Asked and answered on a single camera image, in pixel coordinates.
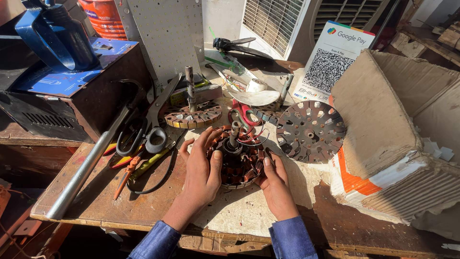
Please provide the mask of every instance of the blue shirt cuff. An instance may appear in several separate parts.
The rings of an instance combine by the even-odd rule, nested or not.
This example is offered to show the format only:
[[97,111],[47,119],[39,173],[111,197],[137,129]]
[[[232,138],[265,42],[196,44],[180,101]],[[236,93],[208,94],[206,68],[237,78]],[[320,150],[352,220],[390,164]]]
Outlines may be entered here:
[[180,234],[163,221],[158,220],[128,258],[169,258],[176,248]]
[[318,258],[301,216],[275,222],[268,230],[276,258]]

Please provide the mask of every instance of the copper winding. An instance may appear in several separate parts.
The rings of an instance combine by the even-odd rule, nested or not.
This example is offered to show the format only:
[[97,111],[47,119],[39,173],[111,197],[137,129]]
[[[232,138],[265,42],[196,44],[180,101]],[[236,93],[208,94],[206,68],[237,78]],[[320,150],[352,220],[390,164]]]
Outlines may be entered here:
[[[211,158],[212,153],[219,147],[219,143],[223,141],[223,139],[230,136],[229,131],[231,130],[230,125],[225,125],[221,127],[216,127],[213,130],[216,131],[218,129],[222,129],[223,132],[220,136],[217,136],[213,139],[211,146],[208,148],[207,157],[208,159]],[[241,128],[240,133],[238,134],[239,140],[245,141],[250,140],[247,142],[249,145],[257,145],[260,142],[257,138],[255,138],[254,133],[246,131]],[[236,183],[245,183],[248,181],[253,180],[254,178],[258,177],[263,170],[263,163],[262,160],[265,158],[264,147],[262,145],[257,145],[255,147],[246,146],[246,151],[241,153],[241,159],[243,161],[242,167],[239,168],[230,168],[230,167],[222,167],[221,169],[221,177],[222,177],[222,184],[236,184]]]

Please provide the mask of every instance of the ventilation slot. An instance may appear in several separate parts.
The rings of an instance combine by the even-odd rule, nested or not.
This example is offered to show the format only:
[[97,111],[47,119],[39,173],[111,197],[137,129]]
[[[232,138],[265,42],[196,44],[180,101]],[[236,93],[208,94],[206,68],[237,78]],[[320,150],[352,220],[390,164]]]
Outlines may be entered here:
[[243,24],[284,56],[304,0],[247,0]]
[[43,115],[43,114],[37,114],[37,113],[24,113],[23,115],[29,119],[31,123],[35,124],[44,124],[44,125],[50,125],[50,126],[56,126],[56,127],[65,127],[65,128],[74,128],[73,125],[63,117],[57,117],[57,116],[48,116],[48,115]]
[[313,36],[318,40],[327,21],[362,29],[383,0],[323,0],[316,15]]

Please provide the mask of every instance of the metal shaft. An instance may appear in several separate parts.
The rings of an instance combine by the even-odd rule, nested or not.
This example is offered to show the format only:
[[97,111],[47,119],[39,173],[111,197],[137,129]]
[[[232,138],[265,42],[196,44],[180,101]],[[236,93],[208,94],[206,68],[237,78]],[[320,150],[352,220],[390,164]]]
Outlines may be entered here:
[[230,135],[230,145],[235,149],[238,148],[238,134],[240,133],[241,123],[234,121],[231,124],[231,135]]
[[61,220],[63,218],[67,208],[70,206],[78,192],[85,184],[99,159],[101,159],[105,149],[107,149],[109,146],[116,130],[128,117],[129,113],[130,109],[127,106],[124,106],[116,120],[112,123],[110,129],[102,133],[99,140],[96,142],[94,147],[91,149],[91,152],[86,157],[85,161],[83,161],[78,171],[74,174],[70,182],[67,184],[64,190],[61,192],[60,196],[57,198],[56,202],[51,207],[50,211],[48,211],[46,214],[47,218],[55,220]]
[[190,112],[196,112],[195,81],[191,65],[185,66],[185,79],[187,80],[187,92],[189,94],[189,109]]
[[293,74],[288,74],[286,77],[286,81],[284,81],[283,88],[281,89],[281,95],[280,98],[278,98],[278,101],[275,104],[275,110],[280,111],[281,106],[284,104],[284,100],[286,99],[286,95],[288,94],[288,90],[291,87],[292,79],[294,78]]

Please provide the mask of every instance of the black-handled scissors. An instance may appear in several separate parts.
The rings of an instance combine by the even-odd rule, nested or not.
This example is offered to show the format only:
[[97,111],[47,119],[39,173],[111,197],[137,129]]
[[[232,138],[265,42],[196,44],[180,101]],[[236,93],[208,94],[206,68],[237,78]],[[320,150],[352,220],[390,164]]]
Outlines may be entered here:
[[[146,111],[145,116],[137,117],[129,121],[123,127],[123,130],[120,132],[118,137],[118,141],[116,144],[116,151],[120,156],[130,156],[133,152],[143,143],[145,143],[145,149],[152,154],[159,153],[163,150],[166,146],[167,142],[167,135],[163,128],[160,127],[160,123],[158,122],[158,115],[160,109],[169,99],[169,96],[176,88],[179,80],[182,76],[182,72],[177,74],[165,87],[164,91],[158,96],[149,106],[148,110]],[[131,82],[129,79],[120,80],[120,82]],[[123,138],[127,134],[127,130],[130,128],[134,128],[134,124],[140,124],[141,127],[137,128],[137,135],[135,139],[132,141],[132,138],[128,138],[123,143]],[[159,137],[161,138],[160,144],[152,144],[152,138]],[[132,141],[129,150],[123,151],[122,149],[126,144]]]

